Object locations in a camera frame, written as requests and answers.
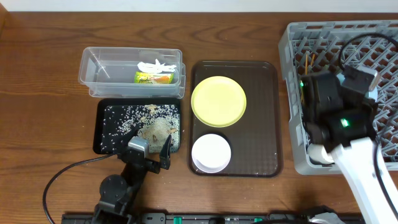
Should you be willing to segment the green orange snack wrapper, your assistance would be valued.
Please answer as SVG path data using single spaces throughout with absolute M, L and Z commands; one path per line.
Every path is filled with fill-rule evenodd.
M 173 73 L 145 73 L 136 72 L 134 83 L 143 84 L 171 84 L 174 78 Z

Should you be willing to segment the white cup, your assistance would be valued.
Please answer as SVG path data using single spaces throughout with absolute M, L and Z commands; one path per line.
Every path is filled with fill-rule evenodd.
M 326 152 L 323 145 L 310 144 L 307 148 L 309 158 L 316 163 L 329 165 L 334 163 L 332 156 Z

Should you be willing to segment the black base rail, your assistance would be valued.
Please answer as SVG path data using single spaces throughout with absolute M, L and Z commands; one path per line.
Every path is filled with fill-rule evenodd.
M 303 215 L 275 213 L 266 216 L 260 215 L 166 215 L 164 213 L 143 213 L 138 216 L 127 215 L 90 215 L 64 214 L 61 224 L 92 224 L 92 223 L 120 223 L 120 224 L 249 224 L 261 221 L 304 221 Z

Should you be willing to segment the pink bowl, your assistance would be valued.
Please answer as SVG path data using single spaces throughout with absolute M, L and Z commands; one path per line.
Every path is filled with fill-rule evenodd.
M 192 161 L 204 173 L 214 174 L 227 167 L 231 160 L 228 141 L 218 134 L 199 137 L 192 146 Z

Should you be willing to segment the black waste tray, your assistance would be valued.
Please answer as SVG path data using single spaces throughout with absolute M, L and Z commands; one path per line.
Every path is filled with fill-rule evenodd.
M 104 109 L 107 106 L 117 106 L 117 105 L 178 105 L 180 110 L 180 101 L 176 98 L 139 98 L 139 99 L 118 99 L 110 98 L 101 100 L 98 103 L 97 115 L 96 115 L 96 125 L 93 140 L 93 150 L 97 154 L 113 154 L 113 152 L 102 153 L 99 150 L 99 145 L 96 143 L 100 140 L 100 134 L 102 130 L 102 121 Z

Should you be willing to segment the clear plastic bin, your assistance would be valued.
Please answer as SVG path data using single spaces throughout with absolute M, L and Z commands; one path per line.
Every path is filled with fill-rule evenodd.
M 139 62 L 176 65 L 171 84 L 134 83 Z M 79 82 L 92 97 L 182 99 L 185 94 L 185 64 L 179 49 L 136 47 L 87 47 L 81 58 Z

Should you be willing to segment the brown serving tray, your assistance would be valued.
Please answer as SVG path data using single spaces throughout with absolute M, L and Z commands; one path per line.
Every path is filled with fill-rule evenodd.
M 231 160 L 218 176 L 271 178 L 283 167 L 277 70 L 269 62 L 199 61 L 192 68 L 192 87 L 212 76 L 228 77 L 243 88 L 243 117 L 225 128 L 213 128 L 190 116 L 190 142 L 219 134 L 231 146 Z

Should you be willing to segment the blue bowl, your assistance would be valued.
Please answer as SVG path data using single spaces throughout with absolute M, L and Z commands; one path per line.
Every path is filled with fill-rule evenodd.
M 337 78 L 339 79 L 340 83 L 343 84 L 345 80 L 345 76 L 342 73 L 337 74 Z M 373 91 L 369 91 L 366 93 L 366 98 L 373 99 L 374 101 L 377 101 L 378 98 L 378 91 L 377 89 L 373 89 Z

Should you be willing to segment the white tissue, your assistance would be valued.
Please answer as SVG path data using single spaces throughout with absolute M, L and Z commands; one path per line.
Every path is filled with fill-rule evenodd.
M 177 68 L 176 65 L 166 65 L 164 63 L 161 64 L 157 59 L 155 60 L 155 64 L 139 62 L 137 64 L 137 67 L 141 72 L 144 73 L 163 73 L 163 72 L 173 73 Z

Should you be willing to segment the yellow plate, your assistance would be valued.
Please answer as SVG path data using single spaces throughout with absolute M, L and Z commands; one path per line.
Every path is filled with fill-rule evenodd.
M 247 105 L 242 86 L 232 78 L 213 76 L 201 81 L 191 97 L 193 114 L 203 124 L 224 128 L 243 117 Z

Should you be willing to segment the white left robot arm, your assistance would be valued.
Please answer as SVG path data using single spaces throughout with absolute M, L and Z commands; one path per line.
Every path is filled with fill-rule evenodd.
M 170 167 L 172 136 L 168 135 L 159 160 L 147 158 L 149 142 L 136 136 L 136 129 L 130 130 L 114 142 L 117 158 L 126 165 L 121 174 L 109 175 L 100 184 L 100 200 L 95 207 L 93 224 L 134 223 L 136 218 L 130 209 L 148 172 L 158 174 Z

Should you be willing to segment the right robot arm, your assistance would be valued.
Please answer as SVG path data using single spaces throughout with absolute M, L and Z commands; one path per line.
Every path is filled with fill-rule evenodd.
M 345 70 L 300 78 L 304 124 L 347 180 L 366 223 L 397 223 L 397 187 L 387 170 L 373 121 L 377 103 L 366 94 L 376 76 Z

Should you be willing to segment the grey dishwasher rack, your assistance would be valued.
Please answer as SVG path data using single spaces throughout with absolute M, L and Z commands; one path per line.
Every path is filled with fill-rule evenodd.
M 280 42 L 279 55 L 282 78 L 286 82 L 289 97 L 289 131 L 294 157 L 295 170 L 302 175 L 339 174 L 332 165 L 318 165 L 308 156 L 311 143 L 302 124 L 302 105 L 300 100 L 299 78 L 305 73 L 305 53 L 308 52 L 308 73 L 341 71 L 338 62 L 352 67 L 364 66 L 375 69 L 381 75 L 377 86 L 379 108 L 373 122 L 377 133 L 382 135 L 382 155 L 388 170 L 397 170 L 397 120 L 386 127 L 389 116 L 397 108 L 397 49 L 394 44 L 372 37 L 355 40 L 341 47 L 351 38 L 362 34 L 377 32 L 397 38 L 397 21 L 328 21 L 293 22 L 287 26 Z M 313 66 L 310 66 L 315 54 Z

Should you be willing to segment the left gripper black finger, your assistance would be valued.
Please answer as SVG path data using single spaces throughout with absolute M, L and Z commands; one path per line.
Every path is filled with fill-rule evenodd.
M 170 168 L 170 147 L 172 143 L 172 136 L 169 134 L 167 137 L 165 144 L 162 147 L 161 152 L 159 153 L 160 159 L 160 167 L 165 170 L 169 170 Z
M 119 139 L 119 155 L 133 155 L 140 154 L 140 148 L 136 147 L 136 133 L 137 128 L 134 126 L 126 134 L 122 135 Z

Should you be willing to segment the spilled rice and food scraps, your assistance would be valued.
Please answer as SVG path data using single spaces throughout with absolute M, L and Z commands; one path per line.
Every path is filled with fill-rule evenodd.
M 116 141 L 135 130 L 137 137 L 149 142 L 149 152 L 161 151 L 168 136 L 172 137 L 171 152 L 180 147 L 180 110 L 178 105 L 117 105 L 104 109 L 99 151 L 113 152 Z

